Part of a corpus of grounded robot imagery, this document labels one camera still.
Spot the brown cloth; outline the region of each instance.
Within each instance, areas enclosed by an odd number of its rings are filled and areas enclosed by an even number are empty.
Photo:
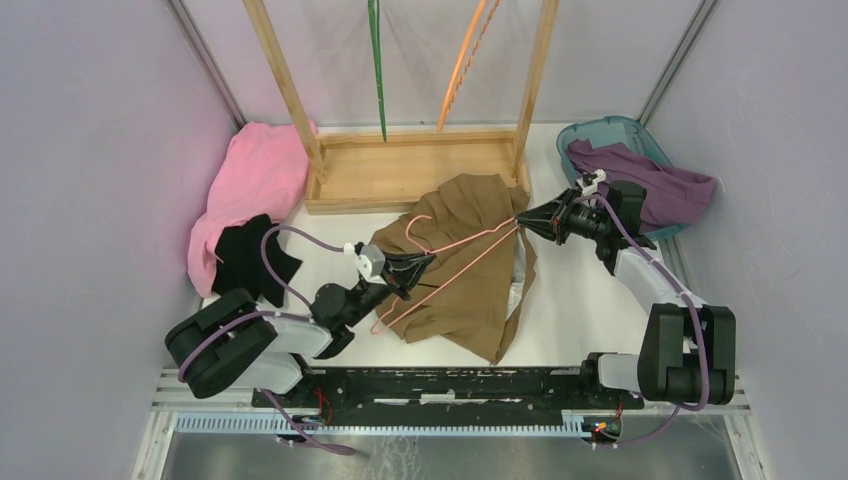
[[[442,184],[437,191],[421,197],[410,213],[375,232],[371,243],[389,253],[419,252],[420,249],[406,239],[404,231],[416,215],[429,215],[432,220],[415,222],[410,236],[435,250],[481,230],[497,227],[524,211],[529,201],[521,187],[507,188],[499,175],[462,174]],[[495,233],[439,253],[412,290],[412,299],[408,302],[399,300],[395,312],[384,321],[391,322],[421,301],[510,228],[509,225],[504,226]],[[519,303],[507,318],[515,239],[515,234],[510,235],[430,301],[393,325],[392,330],[408,343],[442,335],[491,363],[499,362],[515,338],[521,315]],[[523,302],[536,277],[533,269],[536,254],[523,231],[521,240],[527,266],[521,294]],[[377,307],[378,315],[389,310],[392,300]]]

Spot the wooden post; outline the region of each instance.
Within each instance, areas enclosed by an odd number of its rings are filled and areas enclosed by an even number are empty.
[[[292,123],[297,129],[297,134],[300,136],[300,141],[303,143],[306,155],[309,157],[309,163],[315,170],[318,181],[323,184],[327,181],[324,156],[321,154],[321,148],[315,140],[312,128],[309,126],[309,119],[303,110],[303,104],[300,103],[300,97],[297,95],[294,80],[291,78],[291,72],[288,65],[286,65],[286,59],[283,57],[283,51],[280,48],[280,41],[277,40],[274,26],[268,17],[265,2],[263,0],[244,0],[244,7],[247,9],[250,21],[253,23],[256,36],[259,37],[259,43],[262,44],[262,50],[265,51],[268,65],[274,73],[277,87],[279,87],[280,94],[282,94],[283,100],[286,102],[286,108],[289,110]]]
[[[527,72],[527,83],[524,85],[524,99],[521,101],[521,112],[518,114],[518,127],[515,129],[513,150],[515,158],[512,162],[512,176],[518,178],[524,166],[524,146],[527,144],[527,132],[530,130],[530,120],[536,107],[536,95],[542,82],[542,72],[545,70],[545,57],[548,54],[548,44],[554,31],[556,11],[559,0],[544,0],[539,12],[539,25],[536,27],[536,40],[533,42],[533,53],[530,57],[530,70]]]

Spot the clothing pile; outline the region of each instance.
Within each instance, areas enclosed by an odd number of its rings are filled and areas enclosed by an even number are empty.
[[[300,201],[308,172],[293,126],[249,123],[233,137],[209,189],[206,213],[191,230],[188,274],[197,293],[246,288],[253,298],[283,305],[283,287],[265,268],[260,240]],[[276,239],[274,234],[268,241],[268,260],[289,282],[301,261],[286,255]]]
[[[575,140],[568,144],[566,155],[580,174],[593,173],[597,169],[606,172],[606,181],[598,187],[604,196],[609,184],[616,180],[637,183],[647,190],[640,233],[677,223],[695,223],[709,205],[715,189],[713,177],[657,165],[623,143],[593,148],[589,140]]]
[[[431,220],[415,222],[410,234],[435,250],[500,225],[524,211],[529,200],[521,187],[508,188],[499,175],[459,175],[421,197],[410,213],[375,232],[371,243],[388,253],[418,253],[421,250],[406,238],[406,227],[414,217],[428,215]],[[508,231],[504,228],[502,233],[483,235],[438,253],[412,290],[412,299],[397,302],[384,322],[390,323],[439,288]],[[521,303],[536,276],[535,262],[535,252],[524,233],[512,234],[391,329],[410,343],[442,335],[497,363],[515,338]],[[380,305],[377,314],[386,313],[391,303]]]

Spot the wooden rack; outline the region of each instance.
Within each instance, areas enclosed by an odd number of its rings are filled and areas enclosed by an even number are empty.
[[[297,129],[310,170],[310,213],[406,211],[460,173],[499,174],[530,193],[524,146],[559,0],[544,0],[515,128],[313,135],[263,0],[243,0]]]

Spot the purple cloth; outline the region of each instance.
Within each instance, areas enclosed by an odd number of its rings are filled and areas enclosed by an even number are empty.
[[[682,168],[660,166],[623,143],[593,148],[589,140],[568,145],[568,159],[579,173],[602,169],[607,180],[598,187],[606,196],[616,180],[638,183],[648,191],[642,207],[641,233],[676,223],[695,223],[710,203],[715,179]]]

